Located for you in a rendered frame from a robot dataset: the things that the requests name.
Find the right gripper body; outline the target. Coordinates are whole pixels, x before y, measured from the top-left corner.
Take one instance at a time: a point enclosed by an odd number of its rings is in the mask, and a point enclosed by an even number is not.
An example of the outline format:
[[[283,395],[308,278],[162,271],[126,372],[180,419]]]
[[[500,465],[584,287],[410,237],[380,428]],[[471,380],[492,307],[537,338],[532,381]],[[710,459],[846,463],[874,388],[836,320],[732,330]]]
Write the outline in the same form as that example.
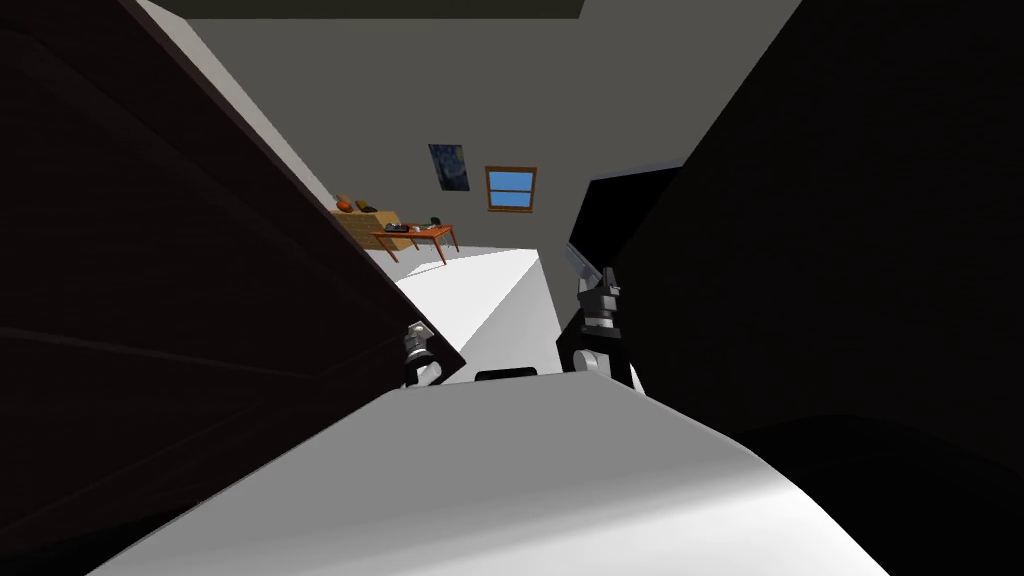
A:
[[[592,179],[566,244],[579,289],[597,286],[682,167],[649,164]]]

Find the dark blue wall picture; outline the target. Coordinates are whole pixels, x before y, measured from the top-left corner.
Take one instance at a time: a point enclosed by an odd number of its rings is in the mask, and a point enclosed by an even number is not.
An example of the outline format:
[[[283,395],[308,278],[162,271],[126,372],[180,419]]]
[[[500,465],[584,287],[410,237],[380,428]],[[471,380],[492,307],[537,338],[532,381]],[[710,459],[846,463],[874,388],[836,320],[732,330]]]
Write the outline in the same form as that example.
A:
[[[440,190],[449,192],[470,191],[463,147],[461,145],[431,143],[428,148]]]

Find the wooden framed window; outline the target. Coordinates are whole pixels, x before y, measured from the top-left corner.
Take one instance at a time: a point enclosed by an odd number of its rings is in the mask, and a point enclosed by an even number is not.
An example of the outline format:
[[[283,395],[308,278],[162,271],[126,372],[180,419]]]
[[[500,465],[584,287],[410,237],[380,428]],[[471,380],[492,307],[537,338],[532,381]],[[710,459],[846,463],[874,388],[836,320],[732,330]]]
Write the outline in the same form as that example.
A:
[[[486,166],[484,173],[489,212],[534,211],[536,167]]]

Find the orange wooden table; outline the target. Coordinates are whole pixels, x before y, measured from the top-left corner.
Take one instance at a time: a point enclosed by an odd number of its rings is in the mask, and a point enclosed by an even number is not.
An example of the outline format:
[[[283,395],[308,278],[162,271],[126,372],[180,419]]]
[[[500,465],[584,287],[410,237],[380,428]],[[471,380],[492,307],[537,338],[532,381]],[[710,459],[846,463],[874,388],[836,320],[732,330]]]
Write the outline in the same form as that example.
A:
[[[451,225],[428,224],[426,227],[422,227],[406,223],[386,223],[383,229],[375,231],[371,235],[384,248],[395,263],[399,261],[398,257],[396,256],[395,251],[387,245],[385,242],[386,239],[409,240],[415,247],[418,247],[416,244],[417,240],[430,240],[438,252],[443,265],[447,263],[447,260],[441,248],[440,239],[442,237],[447,236],[456,252],[461,252],[461,248],[455,236],[454,227]]]

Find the dark brown door leaf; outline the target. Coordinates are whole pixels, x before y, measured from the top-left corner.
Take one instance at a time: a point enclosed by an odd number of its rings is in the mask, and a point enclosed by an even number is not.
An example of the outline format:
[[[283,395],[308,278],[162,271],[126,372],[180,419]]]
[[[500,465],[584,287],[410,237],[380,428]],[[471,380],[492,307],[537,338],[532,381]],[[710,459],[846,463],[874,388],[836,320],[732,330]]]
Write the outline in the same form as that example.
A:
[[[421,317],[138,0],[0,0],[0,573],[398,387]]]

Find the tan wooden cabinet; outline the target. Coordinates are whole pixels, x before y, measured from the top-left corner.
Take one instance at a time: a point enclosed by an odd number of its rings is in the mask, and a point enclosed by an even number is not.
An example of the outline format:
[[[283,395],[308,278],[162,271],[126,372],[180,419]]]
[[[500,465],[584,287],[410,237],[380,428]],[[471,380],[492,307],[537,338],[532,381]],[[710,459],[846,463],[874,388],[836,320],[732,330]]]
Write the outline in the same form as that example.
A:
[[[402,251],[411,245],[411,241],[401,238],[384,238],[380,243],[373,235],[382,231],[386,224],[399,224],[401,219],[393,211],[364,212],[356,209],[357,205],[347,197],[335,199],[335,210],[331,213],[339,224],[365,250],[397,250]]]

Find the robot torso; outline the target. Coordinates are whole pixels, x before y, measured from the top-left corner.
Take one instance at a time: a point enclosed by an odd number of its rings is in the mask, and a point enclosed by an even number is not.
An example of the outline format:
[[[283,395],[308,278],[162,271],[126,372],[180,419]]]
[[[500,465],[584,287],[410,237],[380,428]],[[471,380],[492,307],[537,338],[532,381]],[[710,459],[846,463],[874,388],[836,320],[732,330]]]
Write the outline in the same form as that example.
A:
[[[392,390],[89,576],[887,576],[727,436],[592,372]]]

